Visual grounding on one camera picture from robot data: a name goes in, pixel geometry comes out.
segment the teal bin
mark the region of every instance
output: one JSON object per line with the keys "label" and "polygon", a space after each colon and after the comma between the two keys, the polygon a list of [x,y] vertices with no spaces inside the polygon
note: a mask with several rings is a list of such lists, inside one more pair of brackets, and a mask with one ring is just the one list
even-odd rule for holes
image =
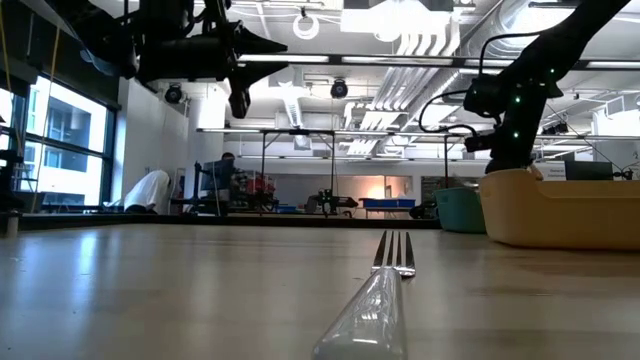
{"label": "teal bin", "polygon": [[484,214],[480,196],[472,189],[453,188],[435,191],[440,225],[446,231],[484,234]]}

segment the camera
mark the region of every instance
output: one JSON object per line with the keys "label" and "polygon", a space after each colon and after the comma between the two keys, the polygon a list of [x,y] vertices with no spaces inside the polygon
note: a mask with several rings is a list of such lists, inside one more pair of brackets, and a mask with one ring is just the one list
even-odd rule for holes
{"label": "camera", "polygon": [[186,99],[186,96],[182,91],[182,86],[180,84],[171,84],[167,92],[164,94],[164,99],[169,104],[177,105],[182,103]]}
{"label": "camera", "polygon": [[349,93],[349,88],[344,79],[335,79],[331,87],[331,97],[334,99],[344,99]]}

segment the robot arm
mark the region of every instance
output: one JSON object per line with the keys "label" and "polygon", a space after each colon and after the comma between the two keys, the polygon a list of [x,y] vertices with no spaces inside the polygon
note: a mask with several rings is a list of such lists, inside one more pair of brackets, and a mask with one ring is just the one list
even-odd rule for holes
{"label": "robot arm", "polygon": [[464,108],[483,117],[505,113],[493,134],[467,139],[470,152],[491,149],[487,173],[523,168],[549,98],[562,96],[556,82],[580,59],[588,42],[630,0],[583,0],[562,23],[542,31],[497,76],[481,74],[467,91]]}
{"label": "robot arm", "polygon": [[[88,0],[45,1],[85,47],[83,59],[104,74],[136,77],[142,83],[228,78],[229,102],[236,118],[246,116],[251,84],[287,66],[238,66],[242,54],[282,52],[287,47],[251,33],[240,21],[230,23],[228,0],[206,0],[197,16],[194,0],[140,0],[139,10],[126,19],[114,19]],[[199,22],[202,34],[188,37]]]}

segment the yellow bin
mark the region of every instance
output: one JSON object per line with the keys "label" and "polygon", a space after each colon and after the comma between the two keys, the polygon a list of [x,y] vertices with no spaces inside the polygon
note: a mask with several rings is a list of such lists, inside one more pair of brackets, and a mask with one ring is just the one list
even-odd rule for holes
{"label": "yellow bin", "polygon": [[535,248],[640,250],[640,181],[536,181],[525,170],[480,181],[487,234]]}

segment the fork tine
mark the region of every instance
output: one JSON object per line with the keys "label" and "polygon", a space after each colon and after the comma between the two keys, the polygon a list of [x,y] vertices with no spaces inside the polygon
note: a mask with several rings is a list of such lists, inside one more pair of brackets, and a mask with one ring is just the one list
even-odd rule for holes
{"label": "fork tine", "polygon": [[382,261],[384,260],[384,249],[387,247],[387,231],[382,234],[380,238],[380,244],[378,245],[378,250],[376,251],[376,257],[373,259],[374,267],[382,267]]}
{"label": "fork tine", "polygon": [[395,232],[391,232],[391,242],[389,245],[389,256],[387,257],[387,266],[393,266],[393,235]]}
{"label": "fork tine", "polygon": [[402,235],[401,232],[398,231],[398,252],[396,253],[396,266],[402,266],[402,249],[400,248],[400,244],[402,243]]}
{"label": "fork tine", "polygon": [[413,247],[411,246],[411,235],[409,235],[409,232],[407,232],[407,239],[406,242],[404,244],[404,248],[405,251],[407,253],[406,257],[407,257],[407,267],[410,269],[415,269],[416,268],[416,263],[415,260],[413,259]]}

